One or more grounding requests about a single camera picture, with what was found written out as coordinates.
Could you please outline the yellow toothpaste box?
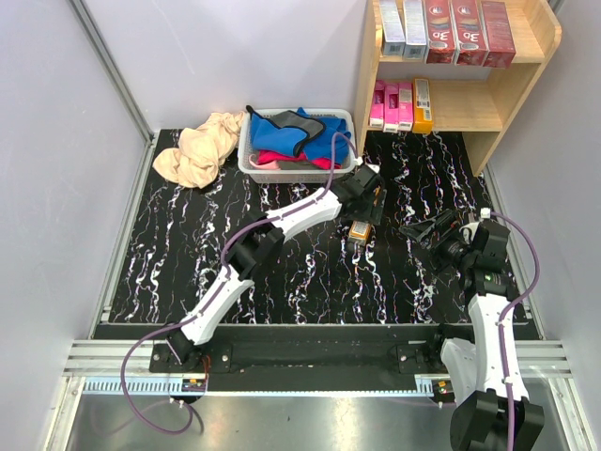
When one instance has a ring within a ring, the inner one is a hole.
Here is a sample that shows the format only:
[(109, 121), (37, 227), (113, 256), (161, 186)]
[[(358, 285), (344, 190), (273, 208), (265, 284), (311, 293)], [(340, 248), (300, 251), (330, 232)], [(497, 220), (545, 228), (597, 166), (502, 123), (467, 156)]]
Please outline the yellow toothpaste box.
[(349, 240), (359, 245), (365, 246), (367, 244), (370, 232), (373, 226), (376, 226), (381, 221), (383, 207), (381, 203), (380, 187), (376, 188), (374, 192), (373, 205), (370, 209), (365, 208), (364, 212), (361, 213), (352, 223), (349, 231)]
[(430, 134), (433, 130), (433, 113), (429, 81), (413, 79), (413, 126), (417, 134)]

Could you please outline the pink toothpaste box small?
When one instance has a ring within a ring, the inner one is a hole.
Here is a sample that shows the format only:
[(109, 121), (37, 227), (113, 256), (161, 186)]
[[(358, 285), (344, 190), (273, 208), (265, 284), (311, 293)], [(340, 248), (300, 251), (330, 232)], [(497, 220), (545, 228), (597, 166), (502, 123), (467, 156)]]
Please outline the pink toothpaste box small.
[(398, 131), (410, 132), (413, 126), (412, 83), (398, 84)]

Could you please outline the silver toothpaste box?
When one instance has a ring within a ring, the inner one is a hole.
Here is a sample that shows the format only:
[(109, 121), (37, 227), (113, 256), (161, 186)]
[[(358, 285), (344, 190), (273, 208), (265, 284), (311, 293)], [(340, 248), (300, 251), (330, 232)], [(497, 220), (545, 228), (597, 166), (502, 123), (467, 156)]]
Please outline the silver toothpaste box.
[(403, 1), (403, 24), (405, 30), (405, 60), (422, 61), (427, 51), (427, 33), (422, 0)]
[(405, 50), (405, 33), (395, 0), (378, 1), (383, 31), (382, 54), (401, 56)]

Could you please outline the red 3D toothpaste box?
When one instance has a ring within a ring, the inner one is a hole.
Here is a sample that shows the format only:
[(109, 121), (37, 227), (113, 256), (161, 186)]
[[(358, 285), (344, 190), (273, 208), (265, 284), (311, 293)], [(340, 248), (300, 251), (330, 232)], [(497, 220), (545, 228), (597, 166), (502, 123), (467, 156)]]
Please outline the red 3D toothpaste box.
[(455, 31), (447, 0), (424, 1), (427, 33), (427, 64), (453, 64), (455, 62)]
[(450, 2), (455, 26), (458, 66), (482, 67), (488, 53), (478, 3), (475, 0)]

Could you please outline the dark red toothpaste box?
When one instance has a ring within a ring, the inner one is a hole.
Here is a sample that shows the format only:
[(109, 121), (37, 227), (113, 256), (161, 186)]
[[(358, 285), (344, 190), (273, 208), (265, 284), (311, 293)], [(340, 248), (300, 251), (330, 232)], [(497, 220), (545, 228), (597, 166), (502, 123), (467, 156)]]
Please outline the dark red toothpaste box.
[(480, 10), (488, 48), (483, 66), (508, 69), (516, 56), (516, 46), (506, 6), (500, 1), (481, 1)]

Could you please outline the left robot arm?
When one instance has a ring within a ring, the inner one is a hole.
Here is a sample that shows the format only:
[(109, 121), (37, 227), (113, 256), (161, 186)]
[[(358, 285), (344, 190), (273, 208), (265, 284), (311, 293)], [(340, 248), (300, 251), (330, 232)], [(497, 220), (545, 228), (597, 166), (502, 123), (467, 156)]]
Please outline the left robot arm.
[(213, 337), (233, 303), (267, 270), (275, 268), (285, 243), (319, 224), (345, 218), (374, 224), (375, 208), (384, 195), (376, 164), (363, 163), (313, 194), (277, 210), (250, 210), (243, 227), (231, 236), (220, 256), (216, 279), (184, 319), (169, 329), (170, 361), (184, 372), (198, 368), (201, 346)]

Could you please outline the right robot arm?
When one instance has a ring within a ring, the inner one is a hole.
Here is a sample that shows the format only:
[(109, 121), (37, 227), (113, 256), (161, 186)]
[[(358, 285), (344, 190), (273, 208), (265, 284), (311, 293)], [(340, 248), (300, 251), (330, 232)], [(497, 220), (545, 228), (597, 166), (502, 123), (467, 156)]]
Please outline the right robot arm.
[(439, 326), (426, 361), (447, 372), (455, 395), (450, 425), (454, 450), (531, 450), (545, 414), (531, 403), (518, 365), (514, 311), (524, 296), (504, 273), (507, 245), (516, 224), (483, 209), (467, 224), (446, 210), (401, 232), (432, 258), (435, 272), (454, 269), (467, 303), (472, 330)]

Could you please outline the wooden shelf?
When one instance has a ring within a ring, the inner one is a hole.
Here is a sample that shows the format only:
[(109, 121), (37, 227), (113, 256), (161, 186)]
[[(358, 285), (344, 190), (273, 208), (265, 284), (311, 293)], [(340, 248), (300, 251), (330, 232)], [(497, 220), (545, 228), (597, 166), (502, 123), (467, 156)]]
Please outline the wooden shelf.
[(508, 1), (516, 56), (510, 68), (427, 65), (381, 53), (383, 31), (377, 1), (368, 1), (355, 89), (353, 119), (359, 150), (363, 150), (379, 67), (390, 65), (403, 81), (429, 80), (436, 132), (461, 132), (475, 176), (480, 175), (557, 51), (562, 28), (547, 1)]

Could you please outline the blue cloth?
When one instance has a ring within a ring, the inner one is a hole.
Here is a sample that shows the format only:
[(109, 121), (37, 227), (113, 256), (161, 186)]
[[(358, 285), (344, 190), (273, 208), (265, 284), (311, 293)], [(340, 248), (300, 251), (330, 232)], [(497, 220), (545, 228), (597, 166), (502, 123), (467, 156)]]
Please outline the blue cloth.
[(309, 159), (329, 158), (331, 168), (337, 169), (349, 154), (350, 131), (343, 118), (311, 117), (302, 108), (271, 117), (258, 113), (250, 105), (246, 110), (250, 114), (250, 141), (256, 156), (262, 149), (286, 156), (304, 153)]

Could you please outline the magenta cloth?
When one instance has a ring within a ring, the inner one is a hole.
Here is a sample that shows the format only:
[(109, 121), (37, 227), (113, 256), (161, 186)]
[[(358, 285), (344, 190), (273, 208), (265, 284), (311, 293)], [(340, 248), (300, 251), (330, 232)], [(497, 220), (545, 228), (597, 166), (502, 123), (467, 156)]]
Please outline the magenta cloth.
[(271, 150), (260, 150), (256, 157), (249, 158), (252, 165), (259, 169), (292, 170), (308, 167), (329, 170), (331, 160), (326, 157), (309, 159), (304, 153), (300, 156), (286, 156)]

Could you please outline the white plastic basket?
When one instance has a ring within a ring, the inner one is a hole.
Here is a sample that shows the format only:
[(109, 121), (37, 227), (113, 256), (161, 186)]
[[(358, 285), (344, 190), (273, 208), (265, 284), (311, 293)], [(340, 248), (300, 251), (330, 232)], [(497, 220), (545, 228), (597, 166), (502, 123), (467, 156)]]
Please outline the white plastic basket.
[[(260, 114), (271, 117), (285, 110), (295, 111), (297, 109), (259, 109), (257, 111)], [(308, 167), (292, 170), (258, 169), (254, 167), (249, 158), (255, 157), (256, 152), (251, 146), (250, 114), (246, 112), (239, 135), (239, 170), (249, 175), (257, 183), (325, 183), (331, 174), (338, 178), (351, 172), (356, 165), (357, 159), (354, 155), (355, 136), (351, 114), (343, 109), (308, 108), (304, 110), (311, 117), (338, 117), (347, 121), (347, 129), (350, 131), (349, 154), (339, 168), (331, 168), (334, 170), (331, 172), (331, 169), (311, 169)]]

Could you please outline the beige cloth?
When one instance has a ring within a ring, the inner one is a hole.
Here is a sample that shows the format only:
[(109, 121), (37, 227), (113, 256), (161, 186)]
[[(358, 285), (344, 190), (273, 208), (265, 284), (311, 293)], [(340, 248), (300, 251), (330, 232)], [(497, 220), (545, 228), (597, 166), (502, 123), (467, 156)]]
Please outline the beige cloth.
[(177, 146), (162, 150), (152, 167), (167, 181), (184, 188), (209, 186), (237, 147), (243, 119), (243, 112), (212, 113), (196, 129), (185, 128)]

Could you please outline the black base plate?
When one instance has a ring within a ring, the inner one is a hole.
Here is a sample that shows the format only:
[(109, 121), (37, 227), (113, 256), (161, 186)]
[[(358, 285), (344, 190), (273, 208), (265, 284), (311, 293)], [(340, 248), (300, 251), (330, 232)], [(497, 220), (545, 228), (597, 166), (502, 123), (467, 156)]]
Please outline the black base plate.
[(414, 390), (417, 375), (441, 374), (446, 338), (472, 341), (467, 324), (220, 325), (180, 365), (154, 345), (153, 373), (208, 371), (213, 392), (360, 392)]

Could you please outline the aluminium rail frame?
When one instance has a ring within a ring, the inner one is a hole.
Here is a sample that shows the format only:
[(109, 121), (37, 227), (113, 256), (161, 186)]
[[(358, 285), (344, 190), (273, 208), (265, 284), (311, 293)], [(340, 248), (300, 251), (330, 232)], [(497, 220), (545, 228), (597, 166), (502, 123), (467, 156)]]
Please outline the aluminium rail frame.
[(84, 395), (169, 397), (427, 397), (447, 405), (475, 386), (475, 352), (453, 371), (425, 357), (423, 341), (235, 342), (225, 339), (181, 369), (148, 341), (77, 340), (69, 352), (45, 450), (65, 450)]

